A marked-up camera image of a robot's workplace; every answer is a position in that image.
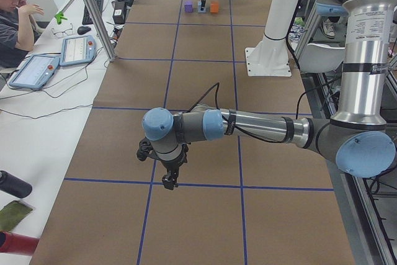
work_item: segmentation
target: eyeglasses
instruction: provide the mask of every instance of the eyeglasses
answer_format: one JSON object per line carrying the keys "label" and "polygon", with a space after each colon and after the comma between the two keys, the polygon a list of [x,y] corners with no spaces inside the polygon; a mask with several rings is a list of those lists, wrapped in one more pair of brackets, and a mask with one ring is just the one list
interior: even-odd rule
{"label": "eyeglasses", "polygon": [[65,35],[72,35],[73,34],[73,24],[70,23],[71,28],[66,29],[64,31],[55,32],[54,28],[51,28],[52,34],[55,35],[56,38],[64,37]]}

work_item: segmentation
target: red cylinder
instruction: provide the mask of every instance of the red cylinder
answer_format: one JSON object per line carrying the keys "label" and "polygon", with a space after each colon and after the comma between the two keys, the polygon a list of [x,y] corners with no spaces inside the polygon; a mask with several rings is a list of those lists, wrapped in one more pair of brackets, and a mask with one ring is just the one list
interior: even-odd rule
{"label": "red cylinder", "polygon": [[33,256],[39,240],[25,235],[0,232],[0,253]]}

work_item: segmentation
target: blue block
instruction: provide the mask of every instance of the blue block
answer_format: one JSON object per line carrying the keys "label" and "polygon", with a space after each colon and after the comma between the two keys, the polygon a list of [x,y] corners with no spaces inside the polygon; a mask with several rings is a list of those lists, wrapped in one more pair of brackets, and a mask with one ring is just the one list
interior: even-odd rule
{"label": "blue block", "polygon": [[197,12],[207,12],[205,7],[201,9],[201,1],[197,3]]}
{"label": "blue block", "polygon": [[188,0],[185,2],[185,12],[193,12],[193,2]]}

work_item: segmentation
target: person's hand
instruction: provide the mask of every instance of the person's hand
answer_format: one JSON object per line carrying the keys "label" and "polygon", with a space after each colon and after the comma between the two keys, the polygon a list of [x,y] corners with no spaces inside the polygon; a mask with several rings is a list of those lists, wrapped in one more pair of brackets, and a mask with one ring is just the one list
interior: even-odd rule
{"label": "person's hand", "polygon": [[32,15],[32,14],[44,15],[43,9],[37,4],[25,4],[24,6],[21,6],[19,8],[19,12],[27,15]]}
{"label": "person's hand", "polygon": [[27,1],[26,1],[26,0],[20,0],[20,1],[18,2],[17,7],[25,6],[26,4],[27,4]]}

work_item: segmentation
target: black mouse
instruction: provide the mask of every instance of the black mouse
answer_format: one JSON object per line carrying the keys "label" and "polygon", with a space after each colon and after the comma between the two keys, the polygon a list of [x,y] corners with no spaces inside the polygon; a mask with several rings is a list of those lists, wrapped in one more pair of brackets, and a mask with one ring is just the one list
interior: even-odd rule
{"label": "black mouse", "polygon": [[82,34],[86,34],[88,31],[90,31],[91,30],[91,27],[88,27],[88,26],[80,26],[79,28],[77,28],[77,33],[79,34],[79,35],[82,35]]}

